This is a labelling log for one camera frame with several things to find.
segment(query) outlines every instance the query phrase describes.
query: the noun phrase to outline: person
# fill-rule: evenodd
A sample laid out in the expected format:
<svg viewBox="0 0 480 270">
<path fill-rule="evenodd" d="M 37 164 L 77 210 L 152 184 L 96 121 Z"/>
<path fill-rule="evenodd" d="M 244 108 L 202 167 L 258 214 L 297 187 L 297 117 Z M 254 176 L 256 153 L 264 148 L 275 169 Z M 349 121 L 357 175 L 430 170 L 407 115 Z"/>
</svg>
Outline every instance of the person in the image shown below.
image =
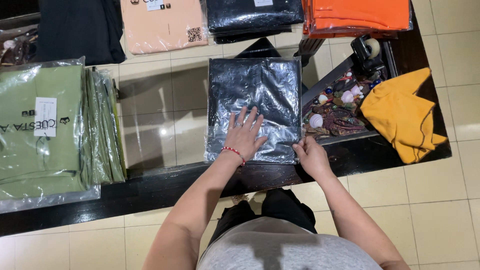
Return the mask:
<svg viewBox="0 0 480 270">
<path fill-rule="evenodd" d="M 312 137 L 293 148 L 304 170 L 325 193 L 338 236 L 317 234 L 312 210 L 291 190 L 266 194 L 262 214 L 256 216 L 247 201 L 226 208 L 208 248 L 198 264 L 200 239 L 220 194 L 243 159 L 251 159 L 267 140 L 256 139 L 263 116 L 255 124 L 253 108 L 237 123 L 230 114 L 224 149 L 215 162 L 181 196 L 160 227 L 143 270 L 158 269 L 384 269 L 409 267 L 386 234 L 362 209 L 333 174 L 327 153 Z"/>
</svg>

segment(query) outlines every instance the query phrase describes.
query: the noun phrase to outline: label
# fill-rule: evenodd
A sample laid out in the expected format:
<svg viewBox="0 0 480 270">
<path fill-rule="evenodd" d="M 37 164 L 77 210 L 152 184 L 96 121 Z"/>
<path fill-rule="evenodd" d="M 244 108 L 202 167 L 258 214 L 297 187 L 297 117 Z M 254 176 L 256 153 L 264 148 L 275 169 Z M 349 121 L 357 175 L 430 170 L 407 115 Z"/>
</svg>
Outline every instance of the label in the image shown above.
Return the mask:
<svg viewBox="0 0 480 270">
<path fill-rule="evenodd" d="M 35 136 L 57 136 L 57 99 L 36 98 L 35 100 Z"/>
<path fill-rule="evenodd" d="M 271 6 L 273 5 L 273 0 L 253 0 L 256 7 Z"/>
<path fill-rule="evenodd" d="M 146 0 L 147 2 L 147 11 L 164 9 L 163 0 Z"/>
</svg>

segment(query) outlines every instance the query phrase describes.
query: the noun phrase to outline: yellow towel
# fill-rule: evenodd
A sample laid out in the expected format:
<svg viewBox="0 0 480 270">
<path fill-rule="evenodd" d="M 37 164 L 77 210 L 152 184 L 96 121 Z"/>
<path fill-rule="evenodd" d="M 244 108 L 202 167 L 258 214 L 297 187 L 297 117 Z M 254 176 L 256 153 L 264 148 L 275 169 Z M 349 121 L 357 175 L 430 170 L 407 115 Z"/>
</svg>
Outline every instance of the yellow towel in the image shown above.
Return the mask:
<svg viewBox="0 0 480 270">
<path fill-rule="evenodd" d="M 360 107 L 365 118 L 392 143 L 407 164 L 418 162 L 447 140 L 433 134 L 435 103 L 417 97 L 430 72 L 424 68 L 384 81 L 368 94 Z"/>
</svg>

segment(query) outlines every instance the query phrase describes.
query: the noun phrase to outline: qr code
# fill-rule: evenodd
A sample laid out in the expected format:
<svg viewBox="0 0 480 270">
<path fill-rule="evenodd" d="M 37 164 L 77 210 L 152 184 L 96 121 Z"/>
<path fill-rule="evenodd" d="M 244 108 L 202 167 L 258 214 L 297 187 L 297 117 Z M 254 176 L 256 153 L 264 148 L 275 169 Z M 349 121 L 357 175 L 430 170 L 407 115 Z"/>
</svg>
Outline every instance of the qr code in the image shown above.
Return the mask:
<svg viewBox="0 0 480 270">
<path fill-rule="evenodd" d="M 188 42 L 202 40 L 202 31 L 200 30 L 200 27 L 188 29 L 187 34 L 188 34 Z"/>
</svg>

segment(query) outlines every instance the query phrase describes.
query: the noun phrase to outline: red beaded bracelet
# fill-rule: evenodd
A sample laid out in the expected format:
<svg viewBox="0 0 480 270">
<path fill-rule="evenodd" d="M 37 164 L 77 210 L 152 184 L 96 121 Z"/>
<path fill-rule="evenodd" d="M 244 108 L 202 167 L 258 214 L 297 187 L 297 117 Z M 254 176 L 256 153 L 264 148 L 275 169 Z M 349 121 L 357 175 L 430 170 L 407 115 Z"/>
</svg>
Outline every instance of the red beaded bracelet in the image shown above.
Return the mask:
<svg viewBox="0 0 480 270">
<path fill-rule="evenodd" d="M 245 165 L 245 162 L 246 162 L 246 161 L 245 161 L 245 159 L 243 158 L 243 156 L 240 154 L 240 152 L 238 152 L 237 150 L 235 150 L 235 149 L 233 149 L 233 148 L 231 148 L 231 147 L 227 147 L 227 146 L 222 147 L 222 150 L 220 150 L 220 152 L 223 151 L 224 149 L 227 149 L 227 150 L 230 150 L 230 151 L 233 151 L 233 152 L 237 153 L 237 154 L 241 157 L 241 160 L 243 160 L 243 163 L 241 164 L 241 166 Z"/>
</svg>

